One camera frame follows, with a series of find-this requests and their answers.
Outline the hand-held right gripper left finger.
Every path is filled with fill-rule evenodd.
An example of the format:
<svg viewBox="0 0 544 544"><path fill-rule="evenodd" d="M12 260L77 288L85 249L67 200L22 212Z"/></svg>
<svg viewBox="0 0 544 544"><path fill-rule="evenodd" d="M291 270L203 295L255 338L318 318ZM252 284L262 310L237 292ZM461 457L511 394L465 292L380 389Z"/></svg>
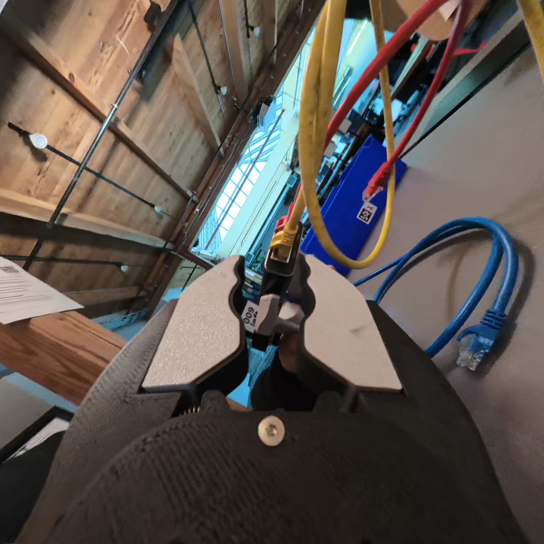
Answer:
<svg viewBox="0 0 544 544"><path fill-rule="evenodd" d="M233 255L182 292L144 377L144 391L228 395L245 380L244 272L243 256Z"/></svg>

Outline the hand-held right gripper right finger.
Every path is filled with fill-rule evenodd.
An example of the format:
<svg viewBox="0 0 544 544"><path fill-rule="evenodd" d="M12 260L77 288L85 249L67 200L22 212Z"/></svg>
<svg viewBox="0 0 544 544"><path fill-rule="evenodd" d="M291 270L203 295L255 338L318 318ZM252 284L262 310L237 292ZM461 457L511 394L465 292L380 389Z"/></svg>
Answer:
<svg viewBox="0 0 544 544"><path fill-rule="evenodd" d="M301 259L303 319L296 373L320 395L346 390L403 389L365 297L345 277L311 255Z"/></svg>

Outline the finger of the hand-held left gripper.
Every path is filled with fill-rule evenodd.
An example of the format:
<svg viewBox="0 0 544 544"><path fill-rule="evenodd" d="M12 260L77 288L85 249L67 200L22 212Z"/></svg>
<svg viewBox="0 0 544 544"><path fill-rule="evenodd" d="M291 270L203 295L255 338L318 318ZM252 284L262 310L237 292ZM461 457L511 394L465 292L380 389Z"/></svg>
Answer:
<svg viewBox="0 0 544 544"><path fill-rule="evenodd" d="M305 317L301 296L277 294L260 296L256 314L254 339L272 340L277 335L295 335L300 332Z"/></svg>

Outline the black network splitter box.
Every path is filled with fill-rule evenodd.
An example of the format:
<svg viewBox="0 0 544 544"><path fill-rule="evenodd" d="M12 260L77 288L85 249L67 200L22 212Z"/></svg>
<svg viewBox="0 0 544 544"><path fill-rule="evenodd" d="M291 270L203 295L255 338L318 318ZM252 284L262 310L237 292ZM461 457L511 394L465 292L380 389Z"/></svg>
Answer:
<svg viewBox="0 0 544 544"><path fill-rule="evenodd" d="M284 298L294 277L296 264L300 252L303 224L297 225L293 245L288 251L286 260L279 258L279 249L270 244L266 259L264 261L264 274L261 284L261 295L277 295Z"/></svg>

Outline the blue plastic bin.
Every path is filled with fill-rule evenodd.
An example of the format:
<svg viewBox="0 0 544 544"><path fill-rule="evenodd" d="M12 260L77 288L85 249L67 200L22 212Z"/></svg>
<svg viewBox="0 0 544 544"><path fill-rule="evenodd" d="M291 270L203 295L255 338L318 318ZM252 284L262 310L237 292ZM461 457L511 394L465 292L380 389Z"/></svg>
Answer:
<svg viewBox="0 0 544 544"><path fill-rule="evenodd" d="M336 247L348 258L359 259L364 245L386 209L386 191L363 199L368 182L386 162L386 148L368 136L339 177L321 212L327 231Z"/></svg>

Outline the grey desk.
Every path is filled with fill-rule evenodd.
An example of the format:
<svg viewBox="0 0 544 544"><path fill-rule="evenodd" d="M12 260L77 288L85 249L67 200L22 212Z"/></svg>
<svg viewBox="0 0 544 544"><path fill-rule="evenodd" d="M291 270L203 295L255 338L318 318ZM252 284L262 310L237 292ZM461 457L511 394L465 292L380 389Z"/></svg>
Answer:
<svg viewBox="0 0 544 544"><path fill-rule="evenodd" d="M375 270L446 222L482 216L512 236L520 272L509 321L477 371L453 339L433 358L472 413L505 495L543 543L543 83L515 1L491 1L472 58L437 97L404 156L390 237Z"/></svg>

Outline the person's left hand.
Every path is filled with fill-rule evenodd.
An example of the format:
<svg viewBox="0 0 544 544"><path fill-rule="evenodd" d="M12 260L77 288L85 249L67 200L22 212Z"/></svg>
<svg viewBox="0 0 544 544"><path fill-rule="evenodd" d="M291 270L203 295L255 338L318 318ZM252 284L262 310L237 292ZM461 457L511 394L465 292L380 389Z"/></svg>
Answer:
<svg viewBox="0 0 544 544"><path fill-rule="evenodd" d="M280 337L280 343L277 349L277 356L282 368L292 374L296 373L298 341L298 332L284 333Z"/></svg>

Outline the white notice sheet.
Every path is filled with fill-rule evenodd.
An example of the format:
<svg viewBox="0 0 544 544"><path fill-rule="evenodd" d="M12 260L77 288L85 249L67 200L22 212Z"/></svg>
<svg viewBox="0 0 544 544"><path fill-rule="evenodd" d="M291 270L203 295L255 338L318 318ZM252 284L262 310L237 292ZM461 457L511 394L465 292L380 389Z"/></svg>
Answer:
<svg viewBox="0 0 544 544"><path fill-rule="evenodd" d="M1 257L1 324L82 308L83 305Z"/></svg>

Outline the black framed sheet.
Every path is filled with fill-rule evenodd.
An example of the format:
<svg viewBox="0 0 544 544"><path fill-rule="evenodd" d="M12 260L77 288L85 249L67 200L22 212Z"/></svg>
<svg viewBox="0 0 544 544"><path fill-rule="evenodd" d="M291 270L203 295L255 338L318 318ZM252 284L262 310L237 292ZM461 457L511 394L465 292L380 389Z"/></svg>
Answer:
<svg viewBox="0 0 544 544"><path fill-rule="evenodd" d="M74 417L73 412L53 406L1 447L1 463L23 455L49 438L64 433Z"/></svg>

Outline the grey ceiling-mounted unit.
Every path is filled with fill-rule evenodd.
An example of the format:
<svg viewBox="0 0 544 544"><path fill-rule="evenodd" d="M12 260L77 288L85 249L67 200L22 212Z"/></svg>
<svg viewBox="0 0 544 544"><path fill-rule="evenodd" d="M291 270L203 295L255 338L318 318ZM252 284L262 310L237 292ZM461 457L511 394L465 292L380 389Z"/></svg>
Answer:
<svg viewBox="0 0 544 544"><path fill-rule="evenodd" d="M267 132L269 127L276 119L276 97L267 96L258 104L257 109L257 128L262 132Z"/></svg>

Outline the instruction sheet on stand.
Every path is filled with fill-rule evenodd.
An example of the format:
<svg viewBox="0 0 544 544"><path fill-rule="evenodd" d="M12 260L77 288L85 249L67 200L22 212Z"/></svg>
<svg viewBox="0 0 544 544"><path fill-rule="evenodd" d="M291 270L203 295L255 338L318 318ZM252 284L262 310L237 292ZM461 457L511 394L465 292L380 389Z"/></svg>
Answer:
<svg viewBox="0 0 544 544"><path fill-rule="evenodd" d="M410 17L426 1L396 1L402 12ZM445 1L422 25L418 27L418 33L434 42L447 39L452 31L452 25L461 1Z"/></svg>

